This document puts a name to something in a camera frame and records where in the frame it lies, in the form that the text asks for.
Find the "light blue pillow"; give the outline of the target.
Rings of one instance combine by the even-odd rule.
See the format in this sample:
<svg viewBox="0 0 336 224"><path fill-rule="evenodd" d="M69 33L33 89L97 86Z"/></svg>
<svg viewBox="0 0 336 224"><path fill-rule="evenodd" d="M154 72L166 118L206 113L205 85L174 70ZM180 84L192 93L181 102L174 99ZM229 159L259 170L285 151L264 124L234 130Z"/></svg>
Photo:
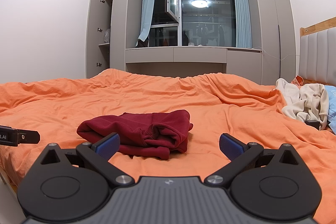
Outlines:
<svg viewBox="0 0 336 224"><path fill-rule="evenodd" d="M329 98L328 126L336 134L336 87L325 85Z"/></svg>

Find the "cream crumpled garment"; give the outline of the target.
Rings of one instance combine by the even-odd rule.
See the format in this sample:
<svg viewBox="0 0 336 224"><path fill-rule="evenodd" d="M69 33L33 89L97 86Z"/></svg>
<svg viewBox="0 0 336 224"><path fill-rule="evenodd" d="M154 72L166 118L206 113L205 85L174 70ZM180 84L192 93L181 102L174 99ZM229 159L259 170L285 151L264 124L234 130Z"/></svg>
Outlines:
<svg viewBox="0 0 336 224"><path fill-rule="evenodd" d="M329 98L325 85L304 84L297 86L285 79L276 81L276 89L285 99L282 113L291 118L305 123L305 121L319 121L319 130L327 126L329 112Z"/></svg>

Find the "orange bed duvet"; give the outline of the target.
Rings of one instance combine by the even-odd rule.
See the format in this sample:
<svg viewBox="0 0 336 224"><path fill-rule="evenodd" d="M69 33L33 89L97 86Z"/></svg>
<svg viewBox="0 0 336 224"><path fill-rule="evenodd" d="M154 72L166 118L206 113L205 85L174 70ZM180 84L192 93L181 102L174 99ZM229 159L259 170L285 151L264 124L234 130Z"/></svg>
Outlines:
<svg viewBox="0 0 336 224"><path fill-rule="evenodd" d="M294 146L322 189L315 213L319 223L335 223L335 135L282 114L285 100L273 86L222 73L170 78L107 69L91 79L54 79L1 85L1 124L35 130L38 144L1 147L1 168L18 185L49 143L75 148L78 126L102 115L169 113L186 110L193 128L186 153L169 160L117 153L111 163L134 178L199 176L228 163L219 149L227 132L244 143L276 149Z"/></svg>

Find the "small black box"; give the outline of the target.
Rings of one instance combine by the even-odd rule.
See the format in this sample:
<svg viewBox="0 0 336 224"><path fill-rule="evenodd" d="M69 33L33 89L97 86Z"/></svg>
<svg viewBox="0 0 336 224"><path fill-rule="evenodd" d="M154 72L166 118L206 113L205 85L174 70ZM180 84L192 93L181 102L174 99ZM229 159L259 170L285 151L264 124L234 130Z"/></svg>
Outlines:
<svg viewBox="0 0 336 224"><path fill-rule="evenodd" d="M305 121L305 124L315 128L317 130L319 130L319 128L320 128L320 122L319 121Z"/></svg>

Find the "open grey wardrobe door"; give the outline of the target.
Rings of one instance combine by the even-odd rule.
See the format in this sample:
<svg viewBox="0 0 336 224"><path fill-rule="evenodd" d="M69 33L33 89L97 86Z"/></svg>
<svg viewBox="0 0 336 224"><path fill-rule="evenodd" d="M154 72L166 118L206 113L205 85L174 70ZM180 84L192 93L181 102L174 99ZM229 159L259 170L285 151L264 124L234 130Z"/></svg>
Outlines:
<svg viewBox="0 0 336 224"><path fill-rule="evenodd" d="M86 77L96 76L109 68L109 39L111 7L107 0L90 0L87 20Z"/></svg>

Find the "grey built-in wardrobe unit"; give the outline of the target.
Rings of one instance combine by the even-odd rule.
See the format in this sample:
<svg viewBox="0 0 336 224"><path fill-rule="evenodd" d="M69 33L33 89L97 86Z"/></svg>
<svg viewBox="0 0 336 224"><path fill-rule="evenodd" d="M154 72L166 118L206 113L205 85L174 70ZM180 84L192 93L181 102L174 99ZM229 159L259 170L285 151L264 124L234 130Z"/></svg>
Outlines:
<svg viewBox="0 0 336 224"><path fill-rule="evenodd" d="M223 72L271 85L295 76L290 0L90 0L85 75Z"/></svg>

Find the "right light blue curtain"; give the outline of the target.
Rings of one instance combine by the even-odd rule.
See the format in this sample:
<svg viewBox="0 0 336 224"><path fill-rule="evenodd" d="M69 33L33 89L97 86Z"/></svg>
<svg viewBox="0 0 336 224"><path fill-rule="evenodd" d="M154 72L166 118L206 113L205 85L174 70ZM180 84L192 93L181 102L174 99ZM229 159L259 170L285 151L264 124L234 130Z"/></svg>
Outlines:
<svg viewBox="0 0 336 224"><path fill-rule="evenodd" d="M234 0L236 14L236 47L252 48L251 15L248 0Z"/></svg>

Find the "light blue curtain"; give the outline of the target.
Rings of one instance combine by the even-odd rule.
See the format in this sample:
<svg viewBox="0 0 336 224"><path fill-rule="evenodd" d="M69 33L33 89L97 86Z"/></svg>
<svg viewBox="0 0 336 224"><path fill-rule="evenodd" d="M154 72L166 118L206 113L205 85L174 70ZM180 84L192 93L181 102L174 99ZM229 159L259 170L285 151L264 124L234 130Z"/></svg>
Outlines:
<svg viewBox="0 0 336 224"><path fill-rule="evenodd" d="M137 43L135 45L136 48L145 46L146 39L148 38L150 33L154 3L155 0L142 0L141 28Z"/></svg>
<svg viewBox="0 0 336 224"><path fill-rule="evenodd" d="M236 14L236 47L252 48L251 15L248 0L234 0Z"/></svg>

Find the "dark red knit sweater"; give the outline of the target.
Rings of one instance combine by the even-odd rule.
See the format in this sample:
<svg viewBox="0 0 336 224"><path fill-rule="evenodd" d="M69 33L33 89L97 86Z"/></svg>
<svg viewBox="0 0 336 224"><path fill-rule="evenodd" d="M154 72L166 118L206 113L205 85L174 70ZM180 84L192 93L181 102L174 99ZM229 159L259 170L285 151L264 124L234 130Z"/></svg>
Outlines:
<svg viewBox="0 0 336 224"><path fill-rule="evenodd" d="M77 134L96 143L111 133L117 133L120 153L168 160L171 152L187 151L188 133L192 129L189 112L176 110L170 113L104 115L83 121Z"/></svg>

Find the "window with dark glass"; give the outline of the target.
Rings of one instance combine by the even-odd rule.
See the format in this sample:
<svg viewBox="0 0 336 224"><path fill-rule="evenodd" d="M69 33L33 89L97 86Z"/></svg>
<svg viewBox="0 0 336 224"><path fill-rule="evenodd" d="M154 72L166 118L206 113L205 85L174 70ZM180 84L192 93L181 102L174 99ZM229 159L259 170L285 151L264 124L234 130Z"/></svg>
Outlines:
<svg viewBox="0 0 336 224"><path fill-rule="evenodd" d="M150 47L236 46L234 0L155 0Z"/></svg>

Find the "left light blue curtain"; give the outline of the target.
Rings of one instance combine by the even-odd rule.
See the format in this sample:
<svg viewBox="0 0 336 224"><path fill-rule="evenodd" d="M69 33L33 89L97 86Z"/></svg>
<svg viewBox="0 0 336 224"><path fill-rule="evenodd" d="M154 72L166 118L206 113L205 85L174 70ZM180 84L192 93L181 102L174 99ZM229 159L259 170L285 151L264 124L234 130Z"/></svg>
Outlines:
<svg viewBox="0 0 336 224"><path fill-rule="evenodd" d="M150 33L154 3L155 0L142 0L141 28L137 43L135 45L136 48L145 46L146 39L148 38Z"/></svg>

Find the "grey padded headboard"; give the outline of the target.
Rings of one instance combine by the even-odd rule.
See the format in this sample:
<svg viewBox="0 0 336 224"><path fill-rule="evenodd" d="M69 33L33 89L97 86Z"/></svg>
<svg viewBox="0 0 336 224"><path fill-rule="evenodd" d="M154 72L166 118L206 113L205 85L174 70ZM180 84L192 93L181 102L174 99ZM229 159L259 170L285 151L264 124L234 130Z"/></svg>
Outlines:
<svg viewBox="0 0 336 224"><path fill-rule="evenodd" d="M298 75L304 83L335 85L335 18L300 29Z"/></svg>

